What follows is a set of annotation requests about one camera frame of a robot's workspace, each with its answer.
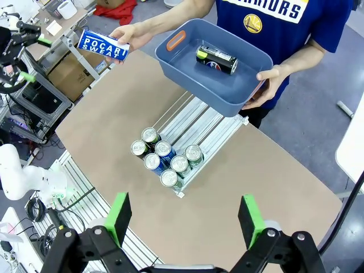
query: soda can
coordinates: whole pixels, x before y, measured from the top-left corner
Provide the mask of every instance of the soda can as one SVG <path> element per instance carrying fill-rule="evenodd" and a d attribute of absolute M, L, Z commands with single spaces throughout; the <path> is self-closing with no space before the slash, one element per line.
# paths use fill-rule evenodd
<path fill-rule="evenodd" d="M 238 60 L 216 48 L 201 45 L 196 52 L 196 61 L 216 70 L 221 70 L 232 75 L 237 66 Z"/>
<path fill-rule="evenodd" d="M 124 61 L 129 44 L 118 44 L 118 40 L 91 30 L 84 30 L 77 45 L 78 48 Z"/>
<path fill-rule="evenodd" d="M 131 153 L 140 159 L 143 159 L 147 154 L 150 154 L 152 150 L 142 140 L 136 140 L 130 147 Z"/>
<path fill-rule="evenodd" d="M 188 146 L 185 149 L 184 154 L 192 168 L 197 168 L 204 162 L 204 154 L 198 145 L 193 144 Z"/>
<path fill-rule="evenodd" d="M 161 140 L 161 137 L 154 128 L 146 128 L 142 132 L 142 139 L 154 150 L 155 145 Z"/>
<path fill-rule="evenodd" d="M 176 151 L 172 145 L 166 141 L 161 140 L 155 145 L 155 153 L 160 156 L 160 158 L 169 166 L 171 160 L 176 156 Z"/>
<path fill-rule="evenodd" d="M 167 169 L 160 175 L 160 182 L 165 187 L 171 187 L 176 191 L 180 191 L 183 187 L 182 178 L 180 178 L 175 171 Z"/>
<path fill-rule="evenodd" d="M 153 152 L 145 156 L 144 166 L 146 166 L 147 169 L 150 169 L 158 176 L 160 176 L 162 172 L 167 169 L 163 162 L 160 160 L 160 157 Z"/>
<path fill-rule="evenodd" d="M 183 155 L 176 155 L 172 158 L 171 168 L 182 178 L 185 178 L 191 171 L 191 166 L 188 164 L 187 158 Z"/>

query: blue can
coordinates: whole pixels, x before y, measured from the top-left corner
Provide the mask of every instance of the blue can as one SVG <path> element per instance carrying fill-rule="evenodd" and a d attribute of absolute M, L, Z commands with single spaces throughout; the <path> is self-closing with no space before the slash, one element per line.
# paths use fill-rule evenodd
<path fill-rule="evenodd" d="M 144 166 L 146 166 L 147 169 L 150 169 L 158 176 L 160 176 L 162 172 L 167 169 L 167 167 L 160 160 L 160 157 L 155 153 L 146 155 L 144 158 Z"/>
<path fill-rule="evenodd" d="M 118 44 L 118 40 L 115 38 L 108 37 L 91 30 L 84 30 L 77 47 L 100 55 L 108 56 L 119 61 L 124 61 L 129 52 L 130 45 L 121 45 Z"/>
<path fill-rule="evenodd" d="M 155 153 L 160 156 L 167 166 L 171 165 L 172 158 L 176 156 L 175 149 L 166 140 L 161 140 L 156 144 Z"/>

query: shirt sleeve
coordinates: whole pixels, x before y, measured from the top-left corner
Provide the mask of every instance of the shirt sleeve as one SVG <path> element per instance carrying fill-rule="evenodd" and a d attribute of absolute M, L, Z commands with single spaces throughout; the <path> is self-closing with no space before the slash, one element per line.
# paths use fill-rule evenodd
<path fill-rule="evenodd" d="M 311 38 L 325 50 L 335 53 L 349 18 L 353 0 L 329 0 L 321 17 L 314 22 Z"/>

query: hand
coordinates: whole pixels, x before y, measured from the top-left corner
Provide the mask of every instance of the hand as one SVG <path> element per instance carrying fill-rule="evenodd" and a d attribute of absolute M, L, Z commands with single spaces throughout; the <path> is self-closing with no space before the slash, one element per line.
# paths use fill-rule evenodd
<path fill-rule="evenodd" d="M 111 34 L 110 37 L 117 38 L 119 44 L 130 44 L 129 52 L 132 52 L 146 43 L 152 38 L 153 34 L 149 31 L 140 30 L 137 24 L 127 24 L 125 26 L 117 27 Z M 114 61 L 114 64 L 122 64 L 122 61 L 106 57 L 107 61 Z"/>
<path fill-rule="evenodd" d="M 284 65 L 274 65 L 271 70 L 261 71 L 257 74 L 259 81 L 266 80 L 267 84 L 260 88 L 253 97 L 244 105 L 242 110 L 260 107 L 263 103 L 274 98 L 278 88 L 289 75 L 288 68 Z"/>

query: red cloth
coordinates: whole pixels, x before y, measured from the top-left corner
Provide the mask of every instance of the red cloth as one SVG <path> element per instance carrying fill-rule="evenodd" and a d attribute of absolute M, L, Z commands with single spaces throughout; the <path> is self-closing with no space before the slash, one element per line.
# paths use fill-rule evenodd
<path fill-rule="evenodd" d="M 96 5 L 96 11 L 93 14 L 113 19 L 120 19 L 120 26 L 123 26 L 124 24 L 130 24 L 133 19 L 132 11 L 136 5 L 137 0 L 125 0 L 123 4 L 114 9 L 108 9 L 107 7 Z"/>

